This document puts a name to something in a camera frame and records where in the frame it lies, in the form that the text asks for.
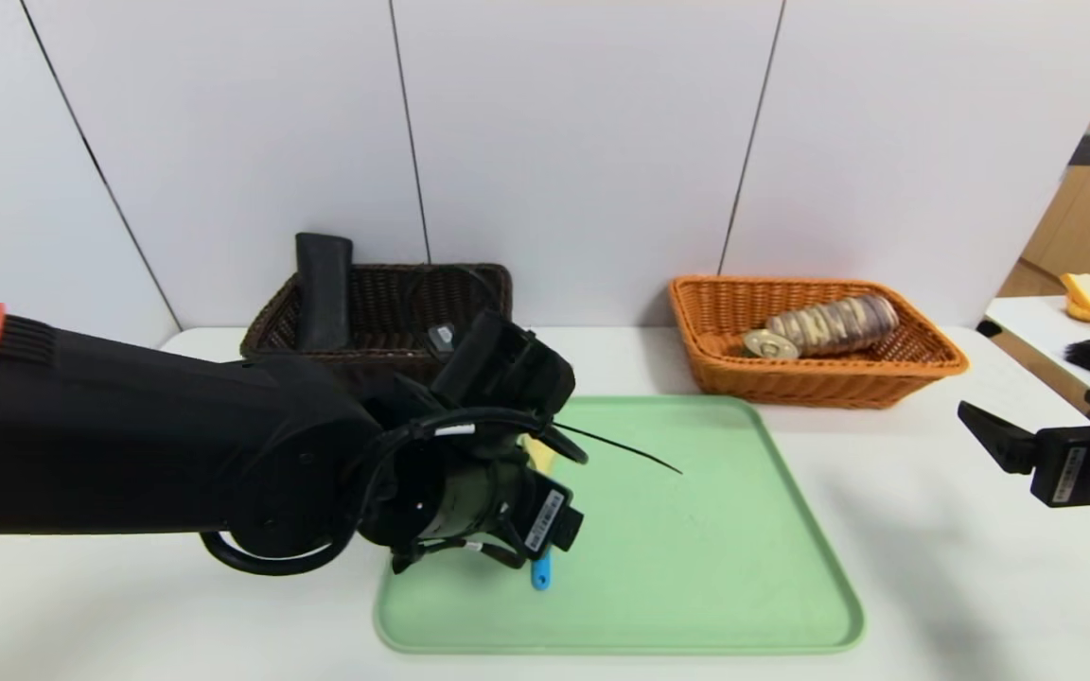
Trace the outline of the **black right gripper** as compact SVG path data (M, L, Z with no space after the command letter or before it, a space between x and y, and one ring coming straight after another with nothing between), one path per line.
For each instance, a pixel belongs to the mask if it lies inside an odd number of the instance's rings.
M1047 508L1090 507L1090 427L1034 435L966 401L957 416L1000 469L1015 475L1036 469L1030 492Z

